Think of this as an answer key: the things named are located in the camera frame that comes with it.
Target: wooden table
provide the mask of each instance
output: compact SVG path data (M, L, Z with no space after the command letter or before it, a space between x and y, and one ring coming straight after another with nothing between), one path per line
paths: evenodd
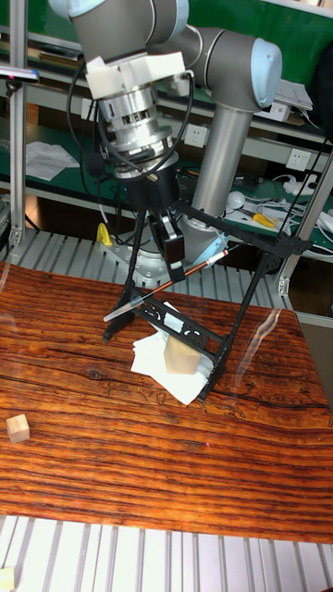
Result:
M0 294L0 513L332 543L333 419L294 313L280 313L237 383L270 312L251 307L227 372L204 406L185 407L130 371L132 342L154 332L145 321L103 343L120 290L10 267ZM238 308L167 299L221 333ZM5 420L21 413L31 438L11 444Z

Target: white paper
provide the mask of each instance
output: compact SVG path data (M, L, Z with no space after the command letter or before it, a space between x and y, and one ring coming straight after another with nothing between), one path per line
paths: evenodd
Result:
M166 315L165 323L176 331L182 326L182 321L171 314ZM135 341L135 357L130 370L150 376L184 405L189 405L206 384L213 362L202 354L194 375L169 374L164 358L167 338L168 334L158 329L154 335Z
M64 168L77 168L79 163L65 148L57 144L32 142L26 150L26 174L51 181Z

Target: small wooden cube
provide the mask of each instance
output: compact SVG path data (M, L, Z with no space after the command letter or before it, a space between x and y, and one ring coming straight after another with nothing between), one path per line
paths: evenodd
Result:
M30 438L30 428L25 415L17 415L6 419L6 428L13 444Z
M200 355L199 351L169 335L164 352L167 373L195 374Z
M0 590L15 590L14 567L0 570Z

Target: black metal frame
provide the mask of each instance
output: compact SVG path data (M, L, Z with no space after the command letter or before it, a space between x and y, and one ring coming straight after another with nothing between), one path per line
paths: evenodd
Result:
M120 331L128 323L132 322L135 318L135 315L139 315L156 327L162 328L169 335L172 335L184 343L187 343L196 351L205 354L212 360L213 369L206 384L198 395L199 401L203 402L207 394L216 384L217 380L222 377L226 369L226 363L231 352L234 339L260 278L262 278L267 272L272 271L278 267L281 259L287 259L291 254L302 254L304 251L311 248L312 243L310 241L301 240L296 237L289 237L284 233L281 233L275 237L264 237L263 235L255 232L253 233L247 230L242 230L230 225L229 222L226 222L226 220L223 218L214 218L208 214L205 214L204 211L198 211L186 202L175 202L172 204L172 208L176 210L178 214L184 214L189 218L194 217L197 220L204 222L208 228L216 228L221 232L239 238L247 244L251 244L263 251L250 286L246 291L242 303L240 304L240 310L237 312L230 333L223 336L217 335L206 327L203 327L195 321L190 320L187 316L170 309L170 307L165 306L155 298L148 298L137 308L110 321L104 333L104 340L109 341L114 333ZM132 300L134 296L143 294L143 292L134 286L133 273L135 270L137 254L140 249L145 214L145 211L141 211L138 216L138 226L135 234L132 255L129 262L129 273L124 285L123 293L114 310ZM170 328L165 323L167 314L172 315L178 320L182 321L182 328L179 333ZM216 351L212 351L212 349L207 348L209 341L214 341L216 343Z

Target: white cloth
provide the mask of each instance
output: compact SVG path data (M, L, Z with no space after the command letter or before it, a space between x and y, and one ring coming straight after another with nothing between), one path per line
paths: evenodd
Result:
M64 168L77 168L79 163L65 148L57 144L32 142L26 149L26 174L51 181Z
M182 322L170 314L166 315L165 323L178 332L182 326ZM194 375L168 374L164 359L167 337L165 331L157 329L154 335L135 341L131 371L150 376L184 405L189 405L206 384L213 362L202 354Z

